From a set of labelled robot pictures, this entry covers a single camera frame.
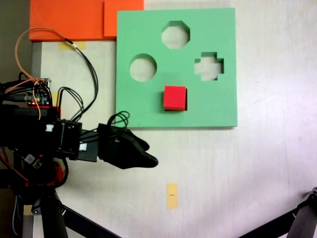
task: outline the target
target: red cube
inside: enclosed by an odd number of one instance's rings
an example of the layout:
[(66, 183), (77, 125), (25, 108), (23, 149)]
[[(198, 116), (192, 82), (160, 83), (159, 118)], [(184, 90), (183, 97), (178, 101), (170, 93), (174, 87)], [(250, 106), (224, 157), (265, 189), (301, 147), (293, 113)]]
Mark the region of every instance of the red cube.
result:
[(165, 111), (185, 111), (186, 110), (185, 86), (165, 86), (163, 107)]

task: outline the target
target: shape sorter board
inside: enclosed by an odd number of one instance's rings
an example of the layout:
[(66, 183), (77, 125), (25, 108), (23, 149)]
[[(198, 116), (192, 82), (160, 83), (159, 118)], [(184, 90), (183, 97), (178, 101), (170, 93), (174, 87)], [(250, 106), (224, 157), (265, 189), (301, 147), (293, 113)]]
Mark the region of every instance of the shape sorter board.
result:
[[(169, 26), (189, 33), (170, 49), (162, 41)], [(148, 81), (130, 75), (133, 61), (148, 57), (156, 73)], [(194, 65), (204, 56), (222, 64), (216, 80), (203, 81)], [(164, 111), (165, 85), (187, 88), (187, 110)], [(117, 29), (116, 112), (131, 114), (129, 127), (237, 126), (235, 9), (120, 11)]]

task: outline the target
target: metal stand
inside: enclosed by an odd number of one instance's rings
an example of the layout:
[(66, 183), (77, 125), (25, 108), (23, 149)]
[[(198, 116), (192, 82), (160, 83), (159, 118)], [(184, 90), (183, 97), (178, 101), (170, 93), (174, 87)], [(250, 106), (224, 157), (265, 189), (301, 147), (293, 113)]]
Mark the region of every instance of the metal stand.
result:
[(240, 238), (313, 238), (317, 225), (317, 187), (309, 192), (296, 209), (241, 236)]
[(120, 238), (111, 231), (62, 205), (55, 189), (45, 191), (32, 207), (34, 216), (42, 215), (45, 238), (68, 238), (66, 227), (86, 238)]

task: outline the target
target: orange foam board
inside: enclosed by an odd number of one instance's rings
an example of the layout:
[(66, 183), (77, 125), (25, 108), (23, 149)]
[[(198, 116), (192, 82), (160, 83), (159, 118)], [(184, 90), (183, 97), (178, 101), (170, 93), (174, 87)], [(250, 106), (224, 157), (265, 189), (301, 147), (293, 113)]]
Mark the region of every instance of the orange foam board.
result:
[[(49, 27), (72, 41), (104, 38), (104, 0), (31, 0), (30, 28)], [(48, 31), (30, 32), (31, 41), (60, 41)]]
[(144, 10), (144, 0), (105, 0), (104, 39), (117, 37), (117, 12)]

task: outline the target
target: white table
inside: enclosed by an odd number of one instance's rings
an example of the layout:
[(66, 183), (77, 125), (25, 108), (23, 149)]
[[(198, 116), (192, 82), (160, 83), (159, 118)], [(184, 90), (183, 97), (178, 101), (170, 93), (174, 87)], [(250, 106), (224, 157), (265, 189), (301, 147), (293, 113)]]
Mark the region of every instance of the white table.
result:
[[(238, 127), (135, 129), (156, 168), (69, 162), (57, 190), (66, 206), (123, 238), (239, 237), (317, 185), (317, 2), (145, 0), (146, 9), (197, 7), (236, 8)], [(83, 51), (100, 81), (85, 129), (114, 113), (115, 49), (115, 42), (87, 42)], [(86, 103), (93, 97), (84, 61), (57, 43), (42, 44), (41, 77), (52, 79), (52, 91), (69, 86)], [(74, 105), (63, 100), (63, 117)], [(168, 182), (178, 184), (174, 210), (166, 208)]]

